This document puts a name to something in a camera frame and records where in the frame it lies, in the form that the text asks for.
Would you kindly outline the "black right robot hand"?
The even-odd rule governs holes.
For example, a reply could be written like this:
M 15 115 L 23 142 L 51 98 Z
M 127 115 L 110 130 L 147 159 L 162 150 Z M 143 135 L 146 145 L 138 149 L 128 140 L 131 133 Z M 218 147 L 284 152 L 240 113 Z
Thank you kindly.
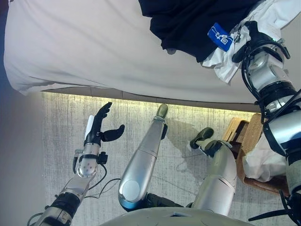
M 232 62 L 239 63 L 243 61 L 246 56 L 251 54 L 252 51 L 266 45 L 277 46 L 287 59 L 291 58 L 287 48 L 283 46 L 279 41 L 274 41 L 268 35 L 258 31 L 256 21 L 247 21 L 245 23 L 245 27 L 249 30 L 249 36 L 251 39 L 247 41 L 246 44 L 232 56 Z

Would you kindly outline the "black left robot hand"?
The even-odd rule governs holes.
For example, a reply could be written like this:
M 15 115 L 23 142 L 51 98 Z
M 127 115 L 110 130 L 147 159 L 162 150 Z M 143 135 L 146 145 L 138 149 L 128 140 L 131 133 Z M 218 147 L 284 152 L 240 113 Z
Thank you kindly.
M 123 135 L 125 130 L 124 124 L 120 125 L 118 129 L 107 130 L 104 132 L 101 131 L 103 119 L 107 117 L 111 105 L 112 102 L 106 103 L 94 116 L 92 127 L 89 130 L 88 134 L 85 136 L 84 145 L 87 145 L 88 143 L 94 143 L 101 146 L 101 141 L 111 142 L 119 139 Z

